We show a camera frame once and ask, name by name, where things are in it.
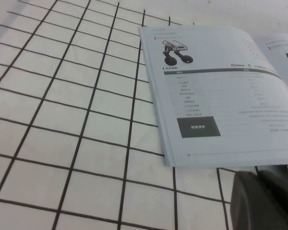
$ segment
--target grid paper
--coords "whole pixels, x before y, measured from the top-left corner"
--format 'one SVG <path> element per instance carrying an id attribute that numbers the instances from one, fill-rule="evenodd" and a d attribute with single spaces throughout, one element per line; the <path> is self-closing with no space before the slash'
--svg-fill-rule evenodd
<path id="1" fill-rule="evenodd" d="M 165 167 L 145 70 L 138 27 L 191 22 L 115 0 L 16 6 L 0 22 L 0 229 L 232 229 L 241 169 Z"/>

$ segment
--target white tablecloth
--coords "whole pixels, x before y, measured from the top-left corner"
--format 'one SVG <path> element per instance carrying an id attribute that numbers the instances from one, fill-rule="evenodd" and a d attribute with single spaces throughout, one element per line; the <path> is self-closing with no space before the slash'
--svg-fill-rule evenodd
<path id="1" fill-rule="evenodd" d="M 115 0 L 0 20 L 0 230 L 232 229 L 237 169 L 165 167 L 138 27 L 180 23 Z"/>

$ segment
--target grid pattern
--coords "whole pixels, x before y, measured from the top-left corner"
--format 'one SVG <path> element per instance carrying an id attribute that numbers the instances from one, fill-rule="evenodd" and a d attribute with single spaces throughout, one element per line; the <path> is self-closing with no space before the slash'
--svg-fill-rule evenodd
<path id="1" fill-rule="evenodd" d="M 0 22 L 0 229 L 232 229 L 237 169 L 165 167 L 138 27 L 179 23 L 17 4 Z"/>

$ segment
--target manual page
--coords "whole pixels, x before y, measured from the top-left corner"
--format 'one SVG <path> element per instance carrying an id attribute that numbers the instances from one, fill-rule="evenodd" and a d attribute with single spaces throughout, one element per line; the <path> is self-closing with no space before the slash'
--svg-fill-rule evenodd
<path id="1" fill-rule="evenodd" d="M 288 34 L 266 36 L 256 43 L 288 86 Z"/>
<path id="2" fill-rule="evenodd" d="M 141 38 L 169 165 L 288 162 L 288 87 L 246 32 L 143 27 Z"/>

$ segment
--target logo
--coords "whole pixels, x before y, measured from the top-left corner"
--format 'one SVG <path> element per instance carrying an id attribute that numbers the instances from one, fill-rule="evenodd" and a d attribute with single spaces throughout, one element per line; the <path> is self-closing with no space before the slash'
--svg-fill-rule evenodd
<path id="1" fill-rule="evenodd" d="M 231 66 L 242 66 L 242 67 L 244 67 L 245 65 L 242 65 L 242 64 L 231 64 Z"/>

